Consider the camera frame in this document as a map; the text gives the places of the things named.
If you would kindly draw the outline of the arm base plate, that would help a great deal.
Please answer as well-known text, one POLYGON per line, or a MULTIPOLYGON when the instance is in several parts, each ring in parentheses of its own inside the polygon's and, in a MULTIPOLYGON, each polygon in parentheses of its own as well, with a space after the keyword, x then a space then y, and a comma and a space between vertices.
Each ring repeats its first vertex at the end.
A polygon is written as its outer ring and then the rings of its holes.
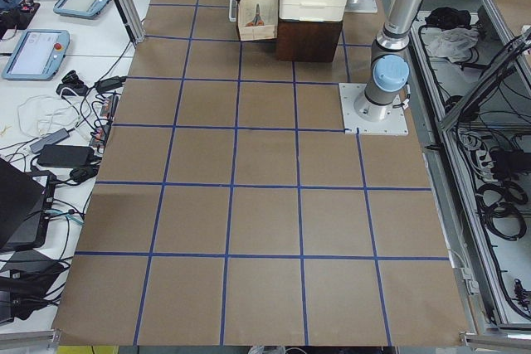
POLYGON ((376 0, 347 0, 345 12, 375 14, 378 12, 378 5, 376 0))
POLYGON ((365 97, 365 84, 339 83, 339 99, 346 134, 407 136, 409 130, 402 99, 375 105, 365 97))

